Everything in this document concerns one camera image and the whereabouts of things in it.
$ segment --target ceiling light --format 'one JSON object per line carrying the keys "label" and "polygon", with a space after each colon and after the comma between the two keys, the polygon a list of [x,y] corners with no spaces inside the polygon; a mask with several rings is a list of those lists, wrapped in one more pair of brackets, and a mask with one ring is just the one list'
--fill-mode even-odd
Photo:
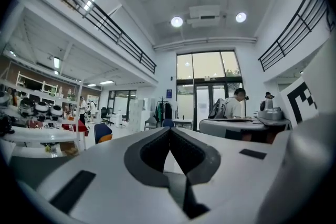
{"label": "ceiling light", "polygon": [[108,80],[108,81],[101,82],[100,84],[105,85],[105,84],[110,84],[110,83],[113,83],[113,81],[112,80]]}
{"label": "ceiling light", "polygon": [[54,57],[54,67],[59,68],[59,58]]}
{"label": "ceiling light", "polygon": [[171,24],[172,24],[172,26],[178,28],[178,27],[181,27],[183,25],[183,20],[182,20],[181,17],[174,17],[174,18],[172,18]]}
{"label": "ceiling light", "polygon": [[240,12],[240,13],[237,14],[237,16],[236,16],[236,21],[237,22],[242,23],[245,20],[246,20],[246,14],[245,13]]}
{"label": "ceiling light", "polygon": [[91,1],[87,1],[87,3],[86,3],[86,5],[85,5],[84,9],[85,9],[85,10],[88,10],[89,7],[91,7],[91,5],[92,5],[92,2],[91,2]]}

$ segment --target metal railing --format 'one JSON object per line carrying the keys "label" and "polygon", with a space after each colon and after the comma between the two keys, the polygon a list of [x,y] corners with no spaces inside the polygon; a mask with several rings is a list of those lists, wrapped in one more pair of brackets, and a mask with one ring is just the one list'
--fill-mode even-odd
{"label": "metal railing", "polygon": [[331,31],[335,23],[329,22],[330,10],[327,0],[303,0],[280,36],[258,59],[263,71],[265,72],[290,53],[312,32],[325,14]]}
{"label": "metal railing", "polygon": [[69,8],[78,12],[84,19],[91,22],[95,29],[103,32],[113,42],[127,51],[140,64],[155,74],[156,64],[153,60],[100,8],[91,0],[61,0]]}

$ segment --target tiled floor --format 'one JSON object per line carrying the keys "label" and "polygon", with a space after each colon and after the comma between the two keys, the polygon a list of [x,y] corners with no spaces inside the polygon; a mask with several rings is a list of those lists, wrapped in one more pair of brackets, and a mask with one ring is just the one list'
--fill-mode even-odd
{"label": "tiled floor", "polygon": [[[86,148],[88,149],[88,148],[95,145],[95,142],[94,142],[95,131],[93,130],[93,128],[95,126],[95,123],[89,123],[89,124],[86,124],[86,126],[90,127],[89,128],[89,135],[85,137]],[[120,137],[130,135],[130,132],[128,131],[127,127],[117,128],[117,127],[115,127],[114,124],[108,125],[108,127],[112,130],[112,134],[113,134],[112,139],[116,139],[116,138],[120,138]]]}

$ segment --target chair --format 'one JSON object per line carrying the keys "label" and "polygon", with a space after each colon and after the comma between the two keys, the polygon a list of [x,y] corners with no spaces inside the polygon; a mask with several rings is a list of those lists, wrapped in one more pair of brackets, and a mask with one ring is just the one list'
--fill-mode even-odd
{"label": "chair", "polygon": [[165,119],[162,123],[163,127],[174,127],[175,124],[171,119]]}
{"label": "chair", "polygon": [[148,120],[145,121],[145,131],[146,129],[156,128],[156,125],[157,125],[156,119],[154,117],[150,117]]}
{"label": "chair", "polygon": [[101,112],[101,116],[100,118],[102,119],[102,121],[100,123],[104,123],[104,124],[112,124],[111,122],[111,116],[110,116],[110,109],[107,108],[102,108],[100,110]]}
{"label": "chair", "polygon": [[108,134],[112,134],[112,130],[107,127],[105,123],[96,124],[94,127],[94,139],[95,143],[98,144],[99,140]]}

